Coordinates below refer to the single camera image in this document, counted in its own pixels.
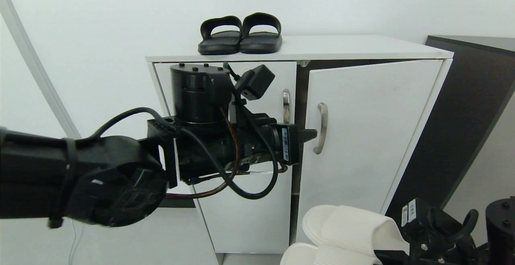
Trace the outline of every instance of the white wall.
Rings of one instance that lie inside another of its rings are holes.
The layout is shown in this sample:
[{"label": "white wall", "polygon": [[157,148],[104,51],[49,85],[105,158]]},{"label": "white wall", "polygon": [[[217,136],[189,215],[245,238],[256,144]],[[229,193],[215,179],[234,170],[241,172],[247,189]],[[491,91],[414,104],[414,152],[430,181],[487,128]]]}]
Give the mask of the white wall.
[{"label": "white wall", "polygon": [[[0,125],[10,130],[66,136],[0,19]],[[70,219],[50,230],[46,219],[0,222],[0,263],[68,264],[74,233]],[[75,223],[74,265],[208,264],[216,259],[206,228],[195,209],[159,208],[121,228]]]},{"label": "white wall", "polygon": [[[284,34],[515,36],[513,0],[12,0],[82,135],[136,106],[159,109],[144,56],[196,47],[202,21],[275,14]],[[110,133],[145,135],[134,117]]]},{"label": "white wall", "polygon": [[480,218],[472,237],[476,244],[487,241],[484,210],[493,201],[515,195],[515,94],[499,121],[445,206],[458,221],[476,209]]}]

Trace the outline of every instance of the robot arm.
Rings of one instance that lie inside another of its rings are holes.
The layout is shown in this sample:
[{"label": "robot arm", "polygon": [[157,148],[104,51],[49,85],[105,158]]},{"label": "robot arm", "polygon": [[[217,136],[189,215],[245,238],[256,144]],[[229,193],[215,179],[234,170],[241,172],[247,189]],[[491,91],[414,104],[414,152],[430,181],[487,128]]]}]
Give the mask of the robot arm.
[{"label": "robot arm", "polygon": [[[229,186],[242,197],[260,199],[272,190],[286,165],[299,162],[299,146],[317,135],[313,129],[279,124],[246,109],[241,95],[257,100],[274,79],[264,65],[241,77],[227,64],[178,64],[171,66],[171,74],[176,111],[172,117],[132,109],[79,140],[0,130],[0,218],[49,217],[53,228],[61,226],[62,217],[125,226],[152,213],[165,197],[208,197]],[[235,85],[230,75],[237,80]],[[147,122],[147,138],[101,137],[135,113],[154,117]],[[194,195],[167,195],[167,188],[178,182],[174,141],[181,181],[191,185],[222,177],[224,184]],[[160,146],[164,160],[159,158]],[[265,161],[272,161],[274,173],[263,192],[245,192],[232,181],[235,175],[247,175],[250,165]]]}]

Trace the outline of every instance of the black cylindrical motor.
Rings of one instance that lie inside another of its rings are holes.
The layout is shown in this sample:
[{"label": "black cylindrical motor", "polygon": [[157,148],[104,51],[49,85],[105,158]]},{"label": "black cylindrical motor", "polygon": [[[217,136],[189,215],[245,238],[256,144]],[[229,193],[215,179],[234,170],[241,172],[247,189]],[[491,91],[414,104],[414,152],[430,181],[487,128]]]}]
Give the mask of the black cylindrical motor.
[{"label": "black cylindrical motor", "polygon": [[515,197],[486,208],[489,265],[515,265]]},{"label": "black cylindrical motor", "polygon": [[229,71],[209,64],[179,63],[170,67],[175,119],[190,124],[224,122],[232,96]]}]

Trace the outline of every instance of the white wall trim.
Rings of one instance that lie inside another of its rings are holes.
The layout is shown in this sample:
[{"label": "white wall trim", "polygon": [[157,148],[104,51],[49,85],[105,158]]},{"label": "white wall trim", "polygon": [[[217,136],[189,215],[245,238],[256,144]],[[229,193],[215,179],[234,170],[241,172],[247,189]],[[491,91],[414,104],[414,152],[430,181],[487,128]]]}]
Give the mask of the white wall trim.
[{"label": "white wall trim", "polygon": [[41,63],[41,60],[37,56],[31,40],[29,39],[11,0],[0,0],[0,14],[2,14],[20,54],[43,94],[46,103],[48,103],[48,106],[50,106],[50,109],[61,125],[64,133],[66,133],[66,136],[70,138],[81,138],[79,130],[77,130],[75,124],[72,122],[68,111],[64,107],[63,102],[61,102],[61,98],[59,98],[57,91]]}]

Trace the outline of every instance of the brown cable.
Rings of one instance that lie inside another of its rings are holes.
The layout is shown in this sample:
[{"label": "brown cable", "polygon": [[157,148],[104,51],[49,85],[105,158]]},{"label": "brown cable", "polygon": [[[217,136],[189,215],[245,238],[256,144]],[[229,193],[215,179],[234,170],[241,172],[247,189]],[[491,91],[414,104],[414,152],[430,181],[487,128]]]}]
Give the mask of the brown cable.
[{"label": "brown cable", "polygon": [[[231,134],[232,140],[234,141],[234,145],[236,147],[236,160],[234,162],[234,168],[230,175],[230,178],[234,179],[234,177],[237,175],[239,163],[241,161],[241,151],[239,149],[239,141],[238,141],[236,131],[234,131],[232,124],[229,122],[229,119],[227,118],[227,115],[225,114],[225,112],[222,108],[220,108],[220,112],[224,116],[224,120],[227,124],[227,127],[229,128],[229,132]],[[210,191],[206,191],[206,192],[195,193],[195,194],[167,193],[166,199],[200,199],[201,197],[209,197],[211,195],[214,195],[214,194],[220,192],[221,190],[223,190],[224,188],[226,188],[226,186],[227,186],[227,183],[224,181],[224,183],[222,183],[221,185],[217,186],[216,188],[214,188]]]}]

